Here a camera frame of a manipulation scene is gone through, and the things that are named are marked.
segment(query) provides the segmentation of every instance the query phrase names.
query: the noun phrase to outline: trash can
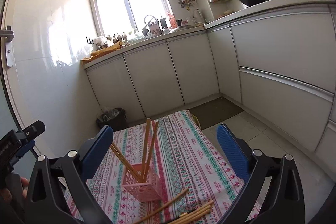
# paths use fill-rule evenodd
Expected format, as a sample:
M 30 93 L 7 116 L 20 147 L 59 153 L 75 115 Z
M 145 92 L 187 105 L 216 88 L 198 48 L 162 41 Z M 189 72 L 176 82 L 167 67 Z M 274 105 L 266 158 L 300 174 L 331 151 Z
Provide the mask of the trash can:
M 111 120 L 107 122 L 102 122 L 100 119 L 96 120 L 96 123 L 100 129 L 102 129 L 104 125 L 110 126 L 113 129 L 113 132 L 128 128 L 128 123 L 126 120 L 126 110 L 120 107 L 116 107 L 116 109 L 119 110 L 119 114 Z

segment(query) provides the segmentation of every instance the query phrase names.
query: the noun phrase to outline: kitchen counter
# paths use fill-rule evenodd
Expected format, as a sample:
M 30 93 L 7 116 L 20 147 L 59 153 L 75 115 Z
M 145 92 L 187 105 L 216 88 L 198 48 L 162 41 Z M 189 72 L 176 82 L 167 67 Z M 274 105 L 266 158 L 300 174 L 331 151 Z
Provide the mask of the kitchen counter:
M 106 55 L 104 55 L 100 58 L 97 58 L 96 60 L 93 60 L 93 61 L 85 64 L 84 68 L 88 69 L 88 68 L 92 67 L 93 65 L 98 64 L 98 63 L 100 63 L 104 60 L 107 60 L 111 57 L 122 54 L 124 52 L 128 52 L 128 51 L 133 50 L 133 49 L 138 48 L 138 47 L 143 47 L 145 45 L 149 45 L 151 43 L 154 43 L 154 42 L 157 42 L 157 41 L 160 41 L 160 40 L 165 40 L 165 39 L 168 39 L 168 38 L 178 37 L 180 35 L 184 35 L 184 34 L 188 34 L 188 33 L 202 31 L 204 29 L 205 28 L 203 26 L 202 27 L 194 27 L 194 28 L 191 28 L 191 29 L 186 29 L 186 30 L 177 31 L 177 32 L 173 32 L 173 33 L 163 34 L 163 35 L 159 35 L 158 37 L 153 37 L 153 38 L 141 40 L 140 42 L 136 42 L 136 43 L 134 43 L 130 46 L 121 48 L 120 50 L 117 50 L 115 52 L 111 52 L 111 53 L 106 54 Z
M 205 25 L 205 28 L 209 29 L 211 27 L 215 27 L 217 25 L 227 23 L 241 17 L 250 16 L 256 13 L 272 10 L 275 8 L 286 7 L 291 5 L 299 5 L 299 4 L 308 4 L 308 3 L 335 3 L 335 0 L 269 0 L 251 7 L 247 7 L 243 10 L 239 10 L 228 16 L 210 22 L 209 24 Z
M 173 37 L 178 37 L 184 34 L 188 34 L 188 33 L 193 33 L 193 32 L 198 32 L 198 31 L 202 31 L 205 29 L 209 29 L 221 24 L 225 24 L 228 22 L 231 22 L 233 20 L 237 20 L 239 18 L 242 17 L 246 17 L 246 16 L 250 16 L 256 13 L 260 13 L 260 12 L 264 12 L 264 11 L 268 11 L 268 10 L 272 10 L 275 8 L 279 8 L 279 7 L 286 7 L 286 6 L 291 6 L 291 5 L 299 5 L 299 4 L 309 4 L 309 3 L 335 3 L 335 0 L 269 0 L 257 5 L 254 5 L 252 7 L 247 7 L 243 10 L 237 11 L 235 13 L 232 13 L 228 16 L 222 17 L 220 19 L 217 19 L 213 22 L 210 22 L 209 24 L 206 24 L 204 27 L 195 27 L 192 29 L 187 29 L 187 30 L 182 30 L 182 31 L 178 31 L 178 32 L 174 32 L 174 33 L 169 33 L 169 34 L 164 34 L 164 35 L 160 35 L 158 37 L 153 37 L 153 38 L 149 38 L 143 41 L 140 41 L 138 43 L 134 43 L 130 46 L 127 46 L 125 48 L 122 48 L 120 50 L 117 50 L 115 52 L 111 52 L 107 55 L 104 55 L 96 60 L 93 60 L 89 63 L 87 63 L 86 65 L 84 65 L 85 69 L 88 69 L 104 60 L 107 60 L 111 57 L 114 57 L 116 55 L 125 53 L 127 51 L 133 50 L 135 48 L 138 47 L 143 47 L 145 45 L 160 41 L 160 40 L 165 40 L 165 39 L 169 39 L 169 38 L 173 38 Z

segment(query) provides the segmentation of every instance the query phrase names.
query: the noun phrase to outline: yellow cloth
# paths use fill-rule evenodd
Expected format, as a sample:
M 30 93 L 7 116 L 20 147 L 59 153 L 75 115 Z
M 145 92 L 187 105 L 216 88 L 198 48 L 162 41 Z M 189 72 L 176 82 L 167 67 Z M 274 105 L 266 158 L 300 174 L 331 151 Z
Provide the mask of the yellow cloth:
M 101 50 L 98 50 L 98 51 L 95 51 L 95 52 L 92 52 L 90 54 L 90 57 L 84 57 L 81 62 L 83 65 L 91 62 L 92 60 L 96 60 L 97 58 L 100 58 L 101 56 L 104 56 L 110 52 L 114 52 L 118 49 L 121 48 L 121 45 L 120 45 L 120 42 L 117 42 L 115 43 L 113 46 L 109 46 L 107 48 L 103 48 Z

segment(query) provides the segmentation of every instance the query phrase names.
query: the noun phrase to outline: human hand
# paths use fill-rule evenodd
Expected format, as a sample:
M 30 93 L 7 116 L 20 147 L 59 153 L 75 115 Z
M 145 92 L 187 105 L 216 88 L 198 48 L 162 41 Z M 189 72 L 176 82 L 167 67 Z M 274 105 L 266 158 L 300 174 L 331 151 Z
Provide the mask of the human hand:
M 23 177 L 20 177 L 20 180 L 21 180 L 21 184 L 23 188 L 28 187 L 29 180 Z M 4 201 L 6 201 L 7 203 L 10 203 L 13 199 L 11 192 L 7 188 L 0 189 L 0 195 L 2 196 Z M 24 198 L 27 197 L 27 189 L 23 189 L 22 196 Z

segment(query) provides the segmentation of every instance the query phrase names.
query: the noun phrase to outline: bamboo stick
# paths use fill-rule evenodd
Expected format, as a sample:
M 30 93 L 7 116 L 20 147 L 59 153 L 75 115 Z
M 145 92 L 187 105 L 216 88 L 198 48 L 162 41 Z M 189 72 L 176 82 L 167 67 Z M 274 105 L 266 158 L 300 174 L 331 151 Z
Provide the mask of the bamboo stick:
M 208 209 L 208 210 L 206 210 L 206 211 L 204 211 L 204 212 L 202 212 L 202 213 L 199 213 L 198 215 L 194 215 L 194 214 L 193 214 L 193 215 L 194 215 L 193 218 L 190 218 L 190 219 L 181 221 L 181 222 L 179 222 L 179 224 L 188 224 L 188 223 L 190 223 L 190 222 L 192 222 L 192 221 L 194 221 L 194 220 L 197 220 L 197 219 L 201 218 L 202 216 L 204 216 L 204 215 L 210 213 L 210 211 L 211 211 L 211 210 Z
M 212 204 L 213 204 L 213 201 L 209 201 L 208 203 L 204 204 L 203 206 L 199 207 L 197 210 L 185 215 L 185 216 L 182 216 L 181 218 L 179 219 L 176 219 L 172 222 L 170 222 L 169 224 L 177 224 L 177 223 L 180 223 L 181 221 L 184 221 L 186 219 L 189 219 L 191 218 L 193 215 L 196 215 L 198 213 L 201 213 L 201 212 L 204 212 L 205 210 L 207 209 L 210 209 L 212 207 Z
M 121 153 L 121 151 L 119 150 L 119 148 L 116 146 L 115 143 L 112 143 L 113 147 L 115 148 L 115 150 L 120 154 L 120 157 L 123 159 L 123 161 L 125 162 L 124 165 L 128 167 L 128 170 L 131 171 L 131 173 L 133 173 L 132 175 L 137 179 L 138 182 L 141 182 L 141 178 L 138 172 L 136 172 L 133 168 L 133 166 L 128 162 L 128 160 L 124 157 L 124 155 Z
M 158 127 L 159 127 L 159 123 L 156 122 L 153 137 L 152 137 L 151 147 L 149 148 L 149 152 L 148 152 L 148 159 L 147 159 L 147 163 L 146 163 L 146 167 L 145 167 L 145 172 L 144 172 L 144 175 L 143 175 L 143 182 L 146 182 L 146 180 L 147 180 L 147 173 L 148 173 L 149 166 L 150 166 L 151 159 L 152 159 L 152 153 L 153 153 L 153 148 L 154 148 L 154 144 L 155 144 L 155 139 L 156 139 Z
M 137 180 L 138 183 L 140 183 L 140 176 L 139 174 L 134 170 L 132 165 L 126 160 L 124 155 L 121 153 L 121 151 L 118 149 L 118 147 L 112 143 L 110 148 L 115 153 L 115 155 L 118 157 L 118 159 L 122 162 L 122 164 L 130 171 L 131 175 Z
M 143 173 L 145 171 L 145 162 L 146 162 L 146 154 L 147 154 L 147 146 L 148 146 L 148 136 L 149 136 L 150 128 L 151 128 L 151 119 L 147 119 L 145 136 L 144 136 L 145 139 L 143 140 L 143 150 L 142 150 L 141 182 L 143 182 Z
M 192 213 L 189 213 L 189 214 L 187 214 L 187 215 L 184 215 L 184 216 L 180 217 L 179 219 L 176 219 L 176 220 L 174 220 L 174 221 L 172 221 L 172 222 L 169 222 L 169 224 L 170 224 L 170 223 L 178 224 L 178 223 L 184 222 L 184 221 L 186 221 L 186 220 L 191 219 L 191 218 L 194 217 L 195 215 L 198 215 L 198 214 L 200 214 L 200 213 L 203 213 L 204 211 L 206 211 L 206 210 L 208 210 L 208 209 L 210 209 L 210 208 L 211 208 L 211 205 L 205 206 L 204 208 L 199 208 L 199 210 L 194 211 L 194 212 L 192 212 Z
M 179 198 L 181 198 L 185 193 L 187 193 L 187 191 L 189 191 L 188 188 L 184 189 L 181 193 L 179 193 L 176 197 L 174 197 L 173 199 L 169 200 L 167 203 L 165 203 L 162 207 L 160 207 L 159 209 L 155 210 L 154 212 L 150 213 L 149 215 L 141 218 L 139 221 L 134 222 L 133 224 L 139 224 L 147 219 L 149 219 L 150 217 L 152 217 L 153 215 L 157 214 L 158 212 L 161 212 L 164 208 L 168 207 L 169 205 L 171 205 L 173 202 L 175 202 L 176 200 L 178 200 Z

